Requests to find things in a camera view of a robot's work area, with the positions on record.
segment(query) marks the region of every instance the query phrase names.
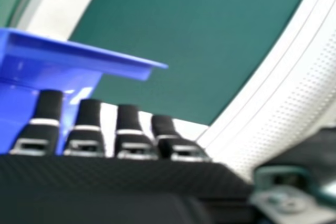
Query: blue tray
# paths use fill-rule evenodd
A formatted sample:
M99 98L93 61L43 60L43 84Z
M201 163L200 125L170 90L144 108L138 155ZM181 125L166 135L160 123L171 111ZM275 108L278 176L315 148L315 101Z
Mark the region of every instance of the blue tray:
M154 67L167 65L75 42L0 28L0 153L6 153L32 115L41 89L65 93L57 153L81 99L91 96L103 73L145 81Z

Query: perforated white panel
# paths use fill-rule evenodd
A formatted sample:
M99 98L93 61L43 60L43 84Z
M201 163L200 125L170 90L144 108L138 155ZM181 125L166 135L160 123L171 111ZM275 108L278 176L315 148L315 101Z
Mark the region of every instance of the perforated white panel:
M303 1L254 76L198 139L246 180L316 129L336 100L335 1Z

